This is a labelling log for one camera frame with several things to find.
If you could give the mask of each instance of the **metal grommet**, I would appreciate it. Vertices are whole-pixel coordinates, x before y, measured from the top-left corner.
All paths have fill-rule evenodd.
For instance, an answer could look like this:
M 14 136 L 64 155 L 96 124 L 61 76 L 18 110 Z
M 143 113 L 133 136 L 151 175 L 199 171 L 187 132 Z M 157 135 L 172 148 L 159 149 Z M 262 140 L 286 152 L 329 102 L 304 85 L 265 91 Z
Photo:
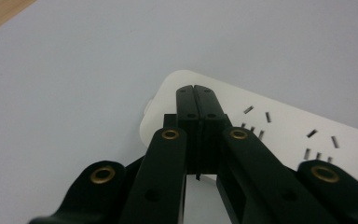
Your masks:
M 112 166 L 107 165 L 99 169 L 96 169 L 94 172 L 92 172 L 89 179 L 94 184 L 104 184 L 109 180 L 113 179 L 115 174 L 116 174 L 115 169 L 113 169 Z
M 310 171 L 315 177 L 327 183 L 337 183 L 339 180 L 339 175 L 336 172 L 322 165 L 312 166 Z
M 232 130 L 229 135 L 235 139 L 245 139 L 248 137 L 248 134 L 243 130 Z
M 173 129 L 169 129 L 162 133 L 162 137 L 165 139 L 173 140 L 179 137 L 179 132 Z

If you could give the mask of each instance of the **white surface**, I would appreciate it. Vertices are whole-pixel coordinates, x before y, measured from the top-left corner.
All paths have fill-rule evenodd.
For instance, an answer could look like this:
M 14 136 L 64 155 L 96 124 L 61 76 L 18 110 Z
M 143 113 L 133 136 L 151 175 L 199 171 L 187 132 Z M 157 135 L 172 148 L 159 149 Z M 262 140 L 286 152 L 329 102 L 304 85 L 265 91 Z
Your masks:
M 179 69 L 358 128 L 358 1 L 32 4 L 0 27 L 0 224 L 50 215 L 95 161 L 142 156 L 143 110 Z M 228 223 L 203 189 L 186 223 Z
M 176 90 L 188 85 L 213 90 L 233 126 L 253 130 L 291 169 L 296 171 L 301 162 L 318 159 L 330 161 L 358 179 L 357 129 L 186 70 L 170 74 L 146 107 L 140 126 L 146 146 L 162 127 L 164 114 L 176 114 Z

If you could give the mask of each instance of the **white table surface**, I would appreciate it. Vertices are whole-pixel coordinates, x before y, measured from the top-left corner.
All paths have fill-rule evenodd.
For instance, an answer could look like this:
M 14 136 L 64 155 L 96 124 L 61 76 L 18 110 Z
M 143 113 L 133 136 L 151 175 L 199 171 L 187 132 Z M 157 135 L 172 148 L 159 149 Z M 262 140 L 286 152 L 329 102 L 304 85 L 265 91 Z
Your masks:
M 88 165 L 145 153 L 188 69 L 358 128 L 358 1 L 37 1 L 0 27 L 0 224 L 52 214 Z M 188 179 L 185 223 L 229 223 Z

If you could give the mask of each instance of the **white power strip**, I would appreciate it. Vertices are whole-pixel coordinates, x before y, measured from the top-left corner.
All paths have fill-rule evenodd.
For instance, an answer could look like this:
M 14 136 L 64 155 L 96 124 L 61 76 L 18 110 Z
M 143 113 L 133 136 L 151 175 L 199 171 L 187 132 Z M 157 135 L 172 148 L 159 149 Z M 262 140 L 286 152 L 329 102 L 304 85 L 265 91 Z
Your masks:
M 186 85 L 212 89 L 232 124 L 252 130 L 293 170 L 318 159 L 358 179 L 358 129 L 186 70 L 170 74 L 147 105 L 140 127 L 145 145 L 162 128 L 164 114 L 176 113 L 176 90 Z

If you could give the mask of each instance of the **black plastic part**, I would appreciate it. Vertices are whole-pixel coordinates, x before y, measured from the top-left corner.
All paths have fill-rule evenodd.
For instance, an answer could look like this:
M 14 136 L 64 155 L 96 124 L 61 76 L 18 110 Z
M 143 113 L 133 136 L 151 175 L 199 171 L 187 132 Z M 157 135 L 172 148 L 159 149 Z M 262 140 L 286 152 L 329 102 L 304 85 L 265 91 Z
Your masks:
M 226 162 L 221 160 L 216 179 L 222 201 L 232 224 L 241 224 L 245 211 L 246 197 Z
M 197 175 L 197 179 L 200 174 L 217 174 L 218 141 L 231 123 L 216 95 L 202 86 L 185 86 L 176 92 L 176 110 L 177 127 L 188 136 L 187 173 Z
M 223 139 L 224 159 L 246 196 L 241 223 L 337 223 L 252 132 L 228 128 Z
M 106 183 L 93 183 L 93 172 L 104 167 L 114 170 L 113 178 Z M 69 188 L 54 215 L 35 218 L 30 224 L 102 224 L 115 221 L 121 212 L 120 191 L 124 180 L 125 168 L 121 164 L 96 162 L 84 170 Z
M 160 129 L 153 136 L 118 223 L 183 223 L 185 187 L 186 133 L 178 128 Z
M 302 162 L 297 177 L 341 223 L 358 223 L 356 179 L 325 161 Z

